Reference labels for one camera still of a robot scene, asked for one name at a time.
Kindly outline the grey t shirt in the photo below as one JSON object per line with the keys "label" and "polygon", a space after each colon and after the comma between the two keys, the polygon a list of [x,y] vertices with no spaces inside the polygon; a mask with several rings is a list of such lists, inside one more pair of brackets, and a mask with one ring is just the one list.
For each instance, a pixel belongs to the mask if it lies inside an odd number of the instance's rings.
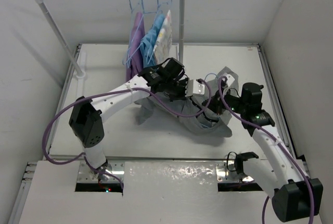
{"label": "grey t shirt", "polygon": [[185,100],[170,101],[166,94],[157,93],[158,101],[154,97],[135,101],[136,105],[140,105],[139,113],[136,115],[138,125],[145,123],[152,117],[155,110],[160,109],[172,115],[177,121],[192,134],[197,136],[225,137],[232,136],[232,130],[228,124],[232,118],[231,114],[222,110],[220,115],[214,113],[210,109],[205,109],[208,99],[213,99],[217,92],[218,79],[225,74],[235,76],[232,85],[238,88],[238,75],[230,68],[224,67],[213,80],[207,82],[208,90],[202,96],[192,96]]}

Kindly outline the light blue wire hanger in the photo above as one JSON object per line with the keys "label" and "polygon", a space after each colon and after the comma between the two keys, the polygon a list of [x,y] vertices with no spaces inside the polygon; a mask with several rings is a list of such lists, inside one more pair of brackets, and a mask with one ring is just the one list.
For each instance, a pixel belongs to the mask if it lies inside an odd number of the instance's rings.
{"label": "light blue wire hanger", "polygon": [[[217,74],[215,74],[215,73],[208,73],[208,74],[205,76],[204,81],[207,81],[207,78],[208,78],[208,76],[210,76],[210,75],[215,76],[215,78],[214,78],[215,81],[218,79],[218,75],[217,75]],[[204,129],[212,128],[212,126],[214,125],[213,123],[215,123],[216,121],[215,121],[215,120],[212,120],[212,119],[210,119],[210,118],[208,118],[208,117],[205,115],[204,112],[203,112],[203,116],[204,116],[204,118],[205,118],[208,122],[210,122],[210,125],[209,125],[209,126],[206,126],[205,124],[201,123],[201,127],[204,128]]]}

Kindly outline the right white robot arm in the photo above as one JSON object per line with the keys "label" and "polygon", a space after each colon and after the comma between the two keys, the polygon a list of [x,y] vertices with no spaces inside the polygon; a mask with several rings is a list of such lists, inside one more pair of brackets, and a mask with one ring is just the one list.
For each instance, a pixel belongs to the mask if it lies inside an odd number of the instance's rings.
{"label": "right white robot arm", "polygon": [[254,152],[239,153],[234,159],[235,172],[254,179],[281,222],[308,218],[313,223],[321,206],[323,185],[306,174],[279,137],[273,118],[262,108],[263,85],[245,83],[237,97],[229,92],[229,78],[222,76],[217,84],[214,97],[206,101],[208,108],[216,114],[227,110],[240,120],[270,164],[263,165]]}

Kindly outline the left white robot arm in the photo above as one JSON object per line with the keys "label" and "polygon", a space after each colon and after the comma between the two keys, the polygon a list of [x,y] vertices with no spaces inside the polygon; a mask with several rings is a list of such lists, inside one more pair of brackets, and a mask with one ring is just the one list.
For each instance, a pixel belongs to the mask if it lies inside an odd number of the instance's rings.
{"label": "left white robot arm", "polygon": [[80,140],[90,166],[99,169],[107,162],[101,141],[105,136],[104,122],[111,116],[133,102],[156,93],[166,93],[173,100],[185,99],[187,83],[184,65],[168,58],[162,64],[144,68],[108,93],[78,98],[69,125]]}

